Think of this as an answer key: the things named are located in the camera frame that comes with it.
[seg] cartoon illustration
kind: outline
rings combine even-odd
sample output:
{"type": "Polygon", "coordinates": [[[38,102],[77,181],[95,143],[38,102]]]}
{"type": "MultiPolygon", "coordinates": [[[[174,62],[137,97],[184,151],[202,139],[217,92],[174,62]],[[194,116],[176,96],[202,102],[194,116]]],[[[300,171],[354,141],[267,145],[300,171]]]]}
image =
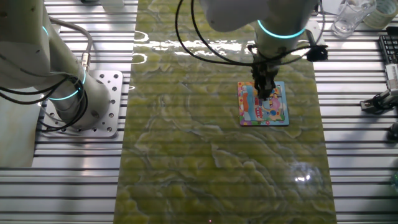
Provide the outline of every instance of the cartoon illustration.
{"type": "Polygon", "coordinates": [[[260,100],[252,83],[238,83],[239,110],[243,121],[241,124],[287,125],[289,119],[286,120],[287,108],[283,89],[284,84],[280,83],[268,99],[260,100]]]}

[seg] green marble mat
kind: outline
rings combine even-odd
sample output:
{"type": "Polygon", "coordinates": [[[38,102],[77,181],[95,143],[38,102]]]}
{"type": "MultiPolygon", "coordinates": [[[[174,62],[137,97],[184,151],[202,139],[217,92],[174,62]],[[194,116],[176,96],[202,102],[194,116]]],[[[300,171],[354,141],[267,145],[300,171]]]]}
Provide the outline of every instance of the green marble mat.
{"type": "MultiPolygon", "coordinates": [[[[288,127],[240,127],[237,82],[250,68],[201,63],[174,32],[176,0],[140,0],[115,224],[336,223],[313,65],[281,67],[288,127]]],[[[213,58],[181,13],[185,44],[213,58]]],[[[254,29],[199,29],[216,50],[252,61],[254,29]]]]}

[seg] black cable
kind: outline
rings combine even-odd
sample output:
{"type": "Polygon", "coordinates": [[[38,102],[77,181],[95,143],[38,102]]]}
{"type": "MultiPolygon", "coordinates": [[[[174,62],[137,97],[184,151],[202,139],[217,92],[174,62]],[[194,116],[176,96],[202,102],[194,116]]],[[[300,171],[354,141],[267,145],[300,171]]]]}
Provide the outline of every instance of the black cable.
{"type": "Polygon", "coordinates": [[[15,99],[13,99],[13,98],[11,98],[11,97],[8,97],[7,95],[5,95],[5,94],[3,94],[3,93],[1,93],[1,92],[0,92],[0,97],[6,99],[6,100],[8,100],[8,101],[11,101],[11,102],[13,102],[13,103],[20,104],[20,105],[33,105],[33,104],[36,104],[36,103],[43,102],[43,101],[45,101],[46,99],[50,98],[50,96],[58,89],[58,87],[59,87],[62,83],[64,83],[65,81],[67,81],[68,79],[69,79],[69,77],[66,77],[66,78],[63,79],[60,83],[58,83],[58,84],[56,85],[56,87],[55,87],[54,89],[52,89],[47,95],[45,95],[43,98],[40,98],[40,99],[35,100],[35,101],[19,101],[19,100],[15,100],[15,99]]]}
{"type": "Polygon", "coordinates": [[[197,26],[197,22],[195,20],[195,0],[191,0],[191,17],[192,17],[192,24],[193,27],[195,28],[195,31],[197,33],[197,35],[199,36],[199,39],[202,41],[202,43],[204,43],[206,45],[206,47],[213,52],[216,56],[218,56],[219,58],[229,62],[229,63],[234,63],[234,64],[238,64],[240,62],[236,62],[234,60],[228,59],[224,56],[222,56],[221,54],[219,54],[216,50],[214,50],[212,47],[210,47],[210,45],[207,43],[207,41],[202,37],[202,35],[200,34],[199,28],[197,26]]]}
{"type": "Polygon", "coordinates": [[[192,57],[194,57],[194,58],[196,58],[196,59],[202,60],[202,61],[204,61],[204,62],[217,63],[217,64],[223,64],[223,65],[239,65],[239,66],[252,67],[252,66],[254,66],[254,65],[260,65],[260,64],[263,64],[263,63],[275,62],[275,61],[278,61],[278,60],[284,58],[284,57],[287,56],[288,54],[291,54],[291,53],[296,52],[296,51],[298,51],[298,50],[311,49],[311,48],[314,47],[314,46],[299,47],[299,48],[297,48],[297,49],[293,49],[293,50],[284,52],[284,53],[282,53],[282,54],[280,54],[280,55],[278,55],[278,56],[269,58],[268,60],[263,60],[263,61],[261,61],[261,62],[254,62],[254,63],[220,62],[220,61],[215,61],[215,60],[209,60],[209,59],[206,59],[206,58],[202,58],[202,57],[196,56],[196,55],[193,54],[191,51],[189,51],[189,50],[187,49],[187,47],[184,45],[184,43],[182,42],[182,39],[181,39],[181,36],[180,36],[180,32],[179,32],[179,30],[178,30],[178,16],[179,16],[179,13],[180,13],[180,9],[181,9],[182,3],[183,3],[183,0],[180,0],[180,2],[178,3],[178,6],[177,6],[177,11],[176,11],[176,13],[175,13],[175,32],[176,32],[176,35],[177,35],[177,39],[178,39],[178,41],[180,42],[180,44],[181,44],[181,46],[183,47],[183,49],[184,49],[189,55],[191,55],[192,57]]]}
{"type": "MultiPolygon", "coordinates": [[[[81,81],[79,81],[79,85],[80,85],[80,88],[83,88],[83,84],[82,84],[81,81]]],[[[54,132],[54,131],[59,131],[59,130],[63,130],[63,129],[69,128],[70,126],[73,126],[74,124],[76,124],[84,116],[84,114],[87,111],[87,107],[88,107],[87,92],[85,90],[83,90],[83,91],[84,91],[84,94],[81,97],[85,98],[85,107],[84,107],[83,110],[81,110],[81,105],[79,105],[79,109],[78,110],[81,111],[81,113],[77,113],[76,116],[70,122],[68,122],[67,124],[65,124],[64,126],[61,126],[61,127],[50,126],[48,124],[45,124],[42,121],[39,121],[39,123],[41,125],[43,125],[43,126],[45,126],[47,128],[46,130],[41,129],[40,131],[44,132],[44,133],[54,132]]]]}
{"type": "Polygon", "coordinates": [[[59,19],[56,19],[56,18],[52,18],[52,17],[50,17],[50,21],[55,23],[55,24],[64,26],[64,27],[77,30],[77,31],[81,32],[82,34],[84,34],[87,37],[87,39],[88,39],[87,48],[85,50],[85,53],[90,53],[91,48],[93,46],[93,38],[92,38],[91,34],[87,30],[85,30],[84,28],[82,28],[80,26],[72,24],[70,22],[65,22],[65,21],[62,21],[62,20],[59,20],[59,19]]]}
{"type": "Polygon", "coordinates": [[[35,92],[21,92],[21,91],[9,90],[9,89],[1,87],[1,86],[0,86],[0,90],[1,91],[5,91],[7,93],[17,94],[17,95],[25,95],[25,96],[38,95],[38,94],[46,93],[48,91],[53,90],[54,88],[58,87],[60,84],[62,84],[67,79],[68,79],[68,77],[66,77],[64,80],[60,81],[59,83],[57,83],[57,84],[55,84],[53,86],[50,86],[50,87],[48,87],[48,88],[46,88],[44,90],[35,91],[35,92]]]}

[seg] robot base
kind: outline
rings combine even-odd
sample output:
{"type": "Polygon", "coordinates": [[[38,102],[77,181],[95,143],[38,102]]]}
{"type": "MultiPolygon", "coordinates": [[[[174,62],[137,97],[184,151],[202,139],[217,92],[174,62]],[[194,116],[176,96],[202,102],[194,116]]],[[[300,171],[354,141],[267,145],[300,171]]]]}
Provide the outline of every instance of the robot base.
{"type": "MultiPolygon", "coordinates": [[[[96,139],[96,138],[114,138],[118,131],[119,110],[121,103],[123,74],[119,71],[90,71],[93,78],[100,80],[108,88],[111,94],[109,109],[106,114],[91,129],[81,131],[73,127],[56,131],[52,133],[42,133],[47,138],[68,138],[68,139],[96,139]]],[[[47,101],[46,112],[55,119],[60,119],[55,111],[54,105],[47,101]]],[[[58,122],[47,115],[44,117],[44,123],[51,126],[63,126],[65,123],[58,122]]]]}

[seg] glass cup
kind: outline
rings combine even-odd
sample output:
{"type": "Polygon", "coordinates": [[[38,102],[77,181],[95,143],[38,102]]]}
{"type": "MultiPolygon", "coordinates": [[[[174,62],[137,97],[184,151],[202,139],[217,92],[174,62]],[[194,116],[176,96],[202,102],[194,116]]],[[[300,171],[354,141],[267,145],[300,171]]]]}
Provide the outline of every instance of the glass cup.
{"type": "Polygon", "coordinates": [[[336,36],[347,38],[366,16],[376,10],[376,0],[346,0],[342,3],[340,15],[331,29],[336,36]]]}

